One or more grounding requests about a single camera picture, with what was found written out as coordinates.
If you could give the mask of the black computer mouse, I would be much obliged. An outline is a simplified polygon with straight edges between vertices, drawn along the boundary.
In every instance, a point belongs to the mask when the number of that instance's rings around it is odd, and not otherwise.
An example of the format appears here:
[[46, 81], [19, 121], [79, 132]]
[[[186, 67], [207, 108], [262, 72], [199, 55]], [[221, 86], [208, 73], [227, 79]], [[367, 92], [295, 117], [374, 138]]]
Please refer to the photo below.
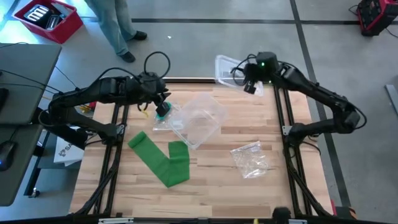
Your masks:
[[17, 143], [11, 140], [0, 144], [0, 171], [8, 170], [12, 165], [16, 146]]

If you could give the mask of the red plastic crate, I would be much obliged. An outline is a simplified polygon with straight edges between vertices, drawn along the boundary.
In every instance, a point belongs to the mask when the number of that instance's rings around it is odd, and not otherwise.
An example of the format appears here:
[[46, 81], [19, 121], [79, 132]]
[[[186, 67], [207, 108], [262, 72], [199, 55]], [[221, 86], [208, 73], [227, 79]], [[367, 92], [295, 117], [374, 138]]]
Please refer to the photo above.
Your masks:
[[[69, 16], [62, 15], [56, 8], [52, 6], [52, 3], [63, 4], [64, 6], [73, 10], [73, 12]], [[45, 17], [43, 20], [39, 22], [30, 22], [24, 18], [24, 14], [36, 4], [41, 4], [50, 9], [51, 15], [62, 15], [63, 21], [58, 24], [54, 30], [46, 30], [45, 26], [49, 19], [49, 16]], [[53, 42], [58, 44], [65, 43], [82, 25], [83, 22], [80, 19], [77, 8], [61, 2], [59, 0], [31, 0], [25, 6], [23, 6], [20, 10], [18, 10], [13, 17], [19, 20], [26, 28], [28, 28], [32, 33], [40, 35], [42, 37], [47, 38]]]

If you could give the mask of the grey sheet in crate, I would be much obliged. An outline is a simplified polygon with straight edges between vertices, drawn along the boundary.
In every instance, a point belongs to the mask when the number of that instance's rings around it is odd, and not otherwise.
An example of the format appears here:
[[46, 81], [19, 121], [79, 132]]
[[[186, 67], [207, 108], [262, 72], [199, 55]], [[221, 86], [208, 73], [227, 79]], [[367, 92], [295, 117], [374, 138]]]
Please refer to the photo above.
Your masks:
[[66, 7], [66, 6], [64, 6], [63, 4], [59, 4], [59, 3], [53, 2], [53, 3], [52, 3], [52, 6], [53, 6], [54, 8], [56, 8], [56, 9], [57, 9], [62, 15], [64, 15], [64, 16], [69, 16], [69, 15], [73, 12], [72, 9], [70, 9], [70, 8], [68, 8], [68, 7]]

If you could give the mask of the grey desk top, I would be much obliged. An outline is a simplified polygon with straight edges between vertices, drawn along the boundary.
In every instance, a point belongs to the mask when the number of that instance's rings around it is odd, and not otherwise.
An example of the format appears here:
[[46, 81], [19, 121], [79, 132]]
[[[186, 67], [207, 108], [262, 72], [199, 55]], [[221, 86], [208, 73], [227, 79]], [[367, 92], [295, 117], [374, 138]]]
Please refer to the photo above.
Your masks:
[[9, 96], [0, 124], [28, 124], [60, 55], [59, 45], [0, 44], [0, 88]]
[[14, 202], [42, 129], [39, 124], [31, 124], [20, 126], [13, 134], [16, 127], [0, 128], [0, 144], [7, 140], [16, 142], [10, 168], [0, 171], [0, 207], [8, 207]]

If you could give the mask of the red and black equipment case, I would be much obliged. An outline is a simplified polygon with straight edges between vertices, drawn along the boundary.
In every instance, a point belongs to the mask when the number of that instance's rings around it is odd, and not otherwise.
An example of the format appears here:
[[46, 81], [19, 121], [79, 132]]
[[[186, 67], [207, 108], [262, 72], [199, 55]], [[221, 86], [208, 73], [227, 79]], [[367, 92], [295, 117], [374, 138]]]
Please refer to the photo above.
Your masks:
[[361, 34], [377, 36], [398, 16], [398, 0], [361, 0], [356, 12]]

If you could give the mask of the white printed sheet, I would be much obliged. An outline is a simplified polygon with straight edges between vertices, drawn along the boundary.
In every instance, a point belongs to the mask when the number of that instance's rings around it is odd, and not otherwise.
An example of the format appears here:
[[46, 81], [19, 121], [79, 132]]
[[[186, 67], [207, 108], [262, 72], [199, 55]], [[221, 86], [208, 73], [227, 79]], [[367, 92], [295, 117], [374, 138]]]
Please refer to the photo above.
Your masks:
[[84, 150], [76, 147], [64, 139], [58, 137], [55, 147], [54, 159], [55, 164], [64, 164], [70, 166], [73, 163], [79, 162], [83, 159]]

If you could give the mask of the clear lid with black handle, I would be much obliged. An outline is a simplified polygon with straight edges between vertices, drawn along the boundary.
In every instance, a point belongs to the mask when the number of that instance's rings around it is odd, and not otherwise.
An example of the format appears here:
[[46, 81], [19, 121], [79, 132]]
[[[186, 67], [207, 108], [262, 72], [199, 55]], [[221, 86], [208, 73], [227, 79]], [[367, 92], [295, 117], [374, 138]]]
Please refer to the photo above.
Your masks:
[[215, 59], [215, 79], [218, 83], [234, 90], [243, 91], [255, 96], [264, 96], [264, 84], [260, 81], [252, 82], [244, 73], [245, 66], [250, 59], [255, 59], [254, 54], [249, 54], [244, 60], [236, 60], [225, 55], [217, 55]]

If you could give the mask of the dark desk leg with caster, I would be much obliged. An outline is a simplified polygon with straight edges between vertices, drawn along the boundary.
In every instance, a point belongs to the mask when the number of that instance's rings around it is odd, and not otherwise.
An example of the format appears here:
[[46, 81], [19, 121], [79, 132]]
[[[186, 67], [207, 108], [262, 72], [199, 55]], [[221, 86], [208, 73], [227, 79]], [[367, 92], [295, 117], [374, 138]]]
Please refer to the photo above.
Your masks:
[[36, 161], [33, 166], [32, 173], [29, 177], [29, 181], [28, 181], [27, 186], [24, 191], [24, 196], [28, 196], [29, 198], [36, 198], [40, 195], [40, 191], [35, 188], [35, 185], [37, 183], [37, 180], [39, 178], [39, 174], [41, 171], [41, 168], [39, 168], [40, 159], [43, 156], [48, 137], [49, 137], [49, 133], [46, 133], [44, 136], [43, 142], [39, 141], [37, 143], [34, 153], [33, 153], [33, 155], [36, 157]]

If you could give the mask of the black and silver device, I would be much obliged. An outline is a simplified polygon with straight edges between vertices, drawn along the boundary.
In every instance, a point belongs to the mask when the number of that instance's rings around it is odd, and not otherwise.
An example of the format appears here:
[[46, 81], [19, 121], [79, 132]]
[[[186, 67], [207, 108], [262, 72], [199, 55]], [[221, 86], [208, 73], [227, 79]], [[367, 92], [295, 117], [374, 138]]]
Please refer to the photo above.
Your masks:
[[51, 15], [45, 26], [46, 30], [54, 30], [63, 21], [62, 15]]

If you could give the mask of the dark green elastic bandage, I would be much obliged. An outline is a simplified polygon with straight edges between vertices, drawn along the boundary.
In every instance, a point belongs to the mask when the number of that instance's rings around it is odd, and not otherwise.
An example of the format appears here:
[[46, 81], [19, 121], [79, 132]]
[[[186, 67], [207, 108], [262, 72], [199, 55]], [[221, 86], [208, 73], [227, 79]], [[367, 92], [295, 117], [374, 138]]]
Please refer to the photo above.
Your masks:
[[169, 156], [166, 156], [155, 142], [141, 131], [128, 142], [128, 146], [167, 188], [190, 179], [190, 155], [188, 146], [183, 141], [169, 142]]

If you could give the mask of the black aluminium table frame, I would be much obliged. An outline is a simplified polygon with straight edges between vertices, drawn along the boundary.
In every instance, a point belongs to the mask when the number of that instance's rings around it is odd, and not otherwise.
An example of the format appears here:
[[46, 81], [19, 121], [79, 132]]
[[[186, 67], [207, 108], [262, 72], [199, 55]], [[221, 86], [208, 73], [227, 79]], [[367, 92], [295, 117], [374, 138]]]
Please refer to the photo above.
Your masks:
[[[184, 105], [200, 93], [227, 109], [227, 120], [198, 149], [190, 151], [190, 180], [167, 188], [130, 149], [127, 142], [141, 131], [168, 156], [173, 131], [153, 132], [153, 121], [130, 106], [116, 179], [111, 214], [142, 218], [268, 218], [275, 207], [292, 209], [290, 185], [282, 153], [282, 134], [274, 89], [254, 96], [199, 78], [168, 83], [172, 103]], [[269, 169], [264, 176], [244, 179], [230, 151], [260, 141]], [[321, 157], [313, 147], [300, 148], [307, 186], [322, 207], [333, 213]], [[77, 212], [100, 179], [105, 147], [85, 150], [69, 212]]]

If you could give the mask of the black desk support beam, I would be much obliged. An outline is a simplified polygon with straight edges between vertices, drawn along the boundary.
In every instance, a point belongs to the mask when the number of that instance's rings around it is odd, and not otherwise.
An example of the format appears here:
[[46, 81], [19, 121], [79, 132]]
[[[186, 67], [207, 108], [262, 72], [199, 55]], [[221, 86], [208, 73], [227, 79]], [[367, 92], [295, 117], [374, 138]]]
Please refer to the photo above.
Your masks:
[[88, 135], [82, 131], [72, 129], [67, 124], [50, 126], [48, 113], [41, 108], [36, 108], [34, 115], [31, 119], [33, 124], [41, 124], [44, 129], [50, 133], [64, 139], [66, 142], [79, 147], [80, 149], [85, 148], [86, 140]]

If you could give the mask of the black round object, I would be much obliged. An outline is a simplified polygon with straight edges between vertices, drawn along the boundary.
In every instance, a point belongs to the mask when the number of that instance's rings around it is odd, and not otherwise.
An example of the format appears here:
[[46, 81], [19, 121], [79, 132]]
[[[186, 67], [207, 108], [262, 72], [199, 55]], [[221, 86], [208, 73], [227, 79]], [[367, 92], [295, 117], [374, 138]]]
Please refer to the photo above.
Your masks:
[[276, 207], [272, 212], [272, 219], [275, 224], [289, 224], [291, 212], [287, 207]]

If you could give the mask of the black device with white stripes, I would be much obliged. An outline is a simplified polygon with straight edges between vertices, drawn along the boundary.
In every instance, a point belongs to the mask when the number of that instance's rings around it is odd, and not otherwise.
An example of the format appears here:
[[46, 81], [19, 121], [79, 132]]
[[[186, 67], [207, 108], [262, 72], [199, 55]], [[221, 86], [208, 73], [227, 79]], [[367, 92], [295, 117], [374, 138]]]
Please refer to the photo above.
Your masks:
[[49, 8], [41, 4], [36, 4], [24, 14], [24, 18], [30, 22], [39, 22], [49, 15], [51, 15]]

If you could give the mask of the black device on desk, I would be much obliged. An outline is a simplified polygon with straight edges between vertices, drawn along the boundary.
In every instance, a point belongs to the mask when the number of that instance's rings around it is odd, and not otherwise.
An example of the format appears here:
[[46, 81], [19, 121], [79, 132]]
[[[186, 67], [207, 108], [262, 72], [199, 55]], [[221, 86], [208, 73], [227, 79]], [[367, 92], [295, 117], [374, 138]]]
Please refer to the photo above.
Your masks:
[[4, 108], [8, 96], [9, 90], [7, 88], [0, 88], [0, 111]]

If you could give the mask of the teal green elastic bandage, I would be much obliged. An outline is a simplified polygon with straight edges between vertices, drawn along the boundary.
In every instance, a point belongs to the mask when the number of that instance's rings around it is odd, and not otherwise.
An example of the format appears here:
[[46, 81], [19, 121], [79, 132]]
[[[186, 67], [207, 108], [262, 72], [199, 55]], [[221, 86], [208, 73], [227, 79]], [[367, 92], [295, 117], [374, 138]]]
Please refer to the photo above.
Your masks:
[[156, 117], [159, 120], [164, 120], [172, 111], [172, 104], [168, 101], [163, 102], [160, 107], [156, 109]]

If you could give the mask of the clear plastic zip bag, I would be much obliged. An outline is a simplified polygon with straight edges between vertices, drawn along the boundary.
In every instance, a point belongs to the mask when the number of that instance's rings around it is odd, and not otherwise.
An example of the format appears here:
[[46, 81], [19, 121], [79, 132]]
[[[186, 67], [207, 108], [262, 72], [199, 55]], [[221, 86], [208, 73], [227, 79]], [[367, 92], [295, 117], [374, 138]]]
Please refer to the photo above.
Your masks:
[[255, 179], [267, 173], [269, 165], [260, 141], [233, 149], [230, 153], [244, 179]]
[[171, 103], [172, 104], [172, 111], [171, 113], [164, 119], [159, 120], [156, 117], [156, 112], [154, 113], [154, 125], [152, 130], [153, 131], [170, 131], [171, 127], [169, 126], [169, 119], [181, 110], [181, 106], [178, 103]]

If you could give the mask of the grey metal bar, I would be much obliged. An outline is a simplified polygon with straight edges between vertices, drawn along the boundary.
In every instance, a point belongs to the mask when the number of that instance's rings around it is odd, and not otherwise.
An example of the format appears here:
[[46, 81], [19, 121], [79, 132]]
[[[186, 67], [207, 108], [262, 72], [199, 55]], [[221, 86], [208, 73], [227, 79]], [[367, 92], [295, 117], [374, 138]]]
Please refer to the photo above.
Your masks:
[[384, 88], [386, 89], [391, 105], [398, 116], [398, 90], [396, 90], [394, 85], [385, 85]]

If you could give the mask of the person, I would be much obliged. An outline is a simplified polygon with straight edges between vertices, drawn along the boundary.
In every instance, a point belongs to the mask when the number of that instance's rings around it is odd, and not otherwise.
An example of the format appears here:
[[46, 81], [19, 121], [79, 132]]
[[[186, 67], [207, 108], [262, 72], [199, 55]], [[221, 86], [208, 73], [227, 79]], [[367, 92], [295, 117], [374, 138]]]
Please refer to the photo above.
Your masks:
[[127, 42], [146, 40], [147, 34], [133, 28], [127, 0], [84, 1], [97, 17], [101, 31], [116, 55], [127, 63], [133, 63], [136, 58], [129, 51]]

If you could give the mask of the clear plastic storage box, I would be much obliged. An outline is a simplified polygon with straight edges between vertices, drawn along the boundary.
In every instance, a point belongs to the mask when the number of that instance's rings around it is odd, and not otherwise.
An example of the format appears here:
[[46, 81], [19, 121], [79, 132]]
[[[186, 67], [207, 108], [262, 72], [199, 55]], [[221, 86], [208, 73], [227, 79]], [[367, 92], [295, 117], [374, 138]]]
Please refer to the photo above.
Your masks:
[[197, 149], [228, 117], [227, 108], [209, 93], [199, 93], [168, 119], [170, 129], [190, 149]]

